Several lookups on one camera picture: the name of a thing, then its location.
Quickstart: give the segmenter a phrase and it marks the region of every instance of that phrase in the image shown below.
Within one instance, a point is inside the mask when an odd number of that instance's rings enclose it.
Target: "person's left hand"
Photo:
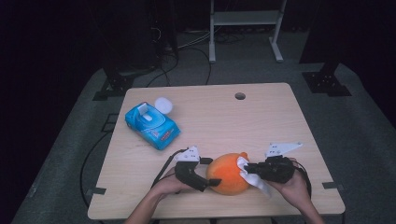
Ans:
[[[161,193],[163,199],[166,195],[171,193],[178,193],[183,189],[193,189],[192,187],[181,183],[175,176],[175,167],[171,168],[164,177],[152,187],[151,190],[155,190]]]

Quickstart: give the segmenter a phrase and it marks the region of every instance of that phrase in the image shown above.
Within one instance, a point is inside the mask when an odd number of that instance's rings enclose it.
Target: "blue box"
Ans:
[[[166,148],[179,134],[176,123],[154,106],[143,102],[125,114],[127,125],[159,150]]]

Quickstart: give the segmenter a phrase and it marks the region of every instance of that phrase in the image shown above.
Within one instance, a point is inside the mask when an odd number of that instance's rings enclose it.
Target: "white shelf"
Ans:
[[[214,25],[263,25],[276,24],[278,10],[215,12]]]

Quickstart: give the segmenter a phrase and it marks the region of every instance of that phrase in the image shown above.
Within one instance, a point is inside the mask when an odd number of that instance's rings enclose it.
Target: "orange toy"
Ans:
[[[240,169],[236,160],[243,157],[248,161],[248,154],[229,153],[213,160],[206,169],[206,179],[221,179],[216,187],[211,187],[215,192],[224,195],[235,195],[243,192],[249,186],[248,182],[239,174]]]

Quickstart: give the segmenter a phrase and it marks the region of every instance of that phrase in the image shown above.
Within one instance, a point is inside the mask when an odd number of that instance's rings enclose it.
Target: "gray carpet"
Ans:
[[[179,53],[177,67],[168,72],[172,86],[287,82],[326,161],[346,205],[346,223],[394,223],[396,220],[396,132],[367,91],[359,77],[347,67],[336,70],[339,81],[352,96],[329,97],[312,93],[302,72],[318,71],[322,64],[299,64],[307,33],[284,33],[278,39],[285,62],[277,63],[268,43],[269,34],[247,34],[231,45],[216,45],[217,62],[209,63],[196,49]],[[178,35],[178,44],[197,36]],[[194,48],[208,53],[207,43]],[[175,58],[165,56],[163,69],[169,70]],[[162,70],[138,77],[134,87],[146,87]],[[92,98],[102,88],[106,76],[102,70],[92,75],[70,113],[48,155],[31,191],[13,223],[99,223],[89,220],[80,194],[79,175],[89,202],[106,155],[111,133],[105,136],[109,114],[118,113],[122,97],[106,101]],[[164,76],[150,87],[166,86]],[[110,130],[116,116],[110,116]],[[341,223],[341,216],[326,216],[327,223]],[[304,223],[300,217],[275,217],[281,223]],[[104,223],[121,223],[105,220]]]

